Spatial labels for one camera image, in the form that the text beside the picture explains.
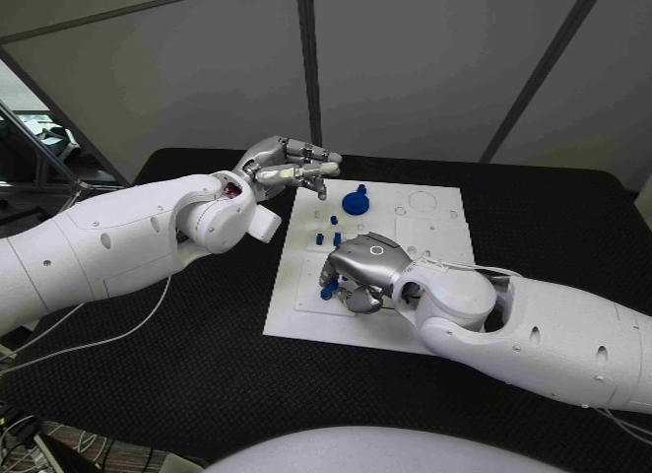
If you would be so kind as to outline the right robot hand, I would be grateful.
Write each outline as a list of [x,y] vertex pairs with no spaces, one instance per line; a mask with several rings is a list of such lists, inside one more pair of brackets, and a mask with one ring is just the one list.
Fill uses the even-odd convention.
[[402,247],[384,236],[367,233],[344,240],[325,258],[321,297],[337,297],[352,313],[378,311],[410,263]]

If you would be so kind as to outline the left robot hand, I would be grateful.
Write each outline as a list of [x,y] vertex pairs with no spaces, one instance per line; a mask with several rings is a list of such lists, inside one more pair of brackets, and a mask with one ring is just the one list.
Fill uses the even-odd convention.
[[272,136],[243,153],[231,172],[250,187],[257,202],[288,187],[302,187],[325,201],[325,178],[338,176],[342,157],[319,146]]

